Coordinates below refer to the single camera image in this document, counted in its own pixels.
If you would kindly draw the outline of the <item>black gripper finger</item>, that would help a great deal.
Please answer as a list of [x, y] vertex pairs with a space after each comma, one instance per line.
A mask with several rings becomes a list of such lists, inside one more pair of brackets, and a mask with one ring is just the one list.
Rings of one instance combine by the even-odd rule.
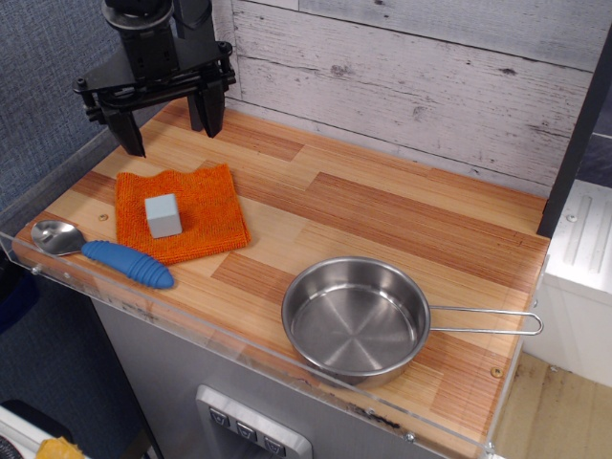
[[190, 126], [214, 138], [223, 128], [226, 86], [222, 81], [193, 84], [187, 96]]
[[144, 157], [142, 134], [133, 111], [124, 108], [104, 108], [103, 115], [109, 130], [128, 155]]

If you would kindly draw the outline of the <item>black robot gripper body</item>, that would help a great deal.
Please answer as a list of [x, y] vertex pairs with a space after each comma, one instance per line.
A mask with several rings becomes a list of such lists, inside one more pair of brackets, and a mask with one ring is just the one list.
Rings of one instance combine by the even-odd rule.
[[171, 18], [170, 13], [105, 15], [120, 35], [120, 48], [73, 83], [90, 121], [106, 124], [104, 108], [135, 111], [187, 97], [193, 84], [222, 81], [227, 92], [235, 82], [229, 42], [180, 38]]

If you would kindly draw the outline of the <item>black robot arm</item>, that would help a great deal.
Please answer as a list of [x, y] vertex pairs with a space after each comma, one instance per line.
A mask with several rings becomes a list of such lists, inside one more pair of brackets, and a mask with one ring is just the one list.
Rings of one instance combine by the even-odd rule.
[[101, 11], [121, 46], [73, 84], [88, 119], [107, 125], [128, 154], [142, 157], [134, 111], [191, 98], [196, 129], [215, 137], [223, 128], [225, 93], [236, 79], [231, 44], [214, 38], [211, 4], [105, 1]]

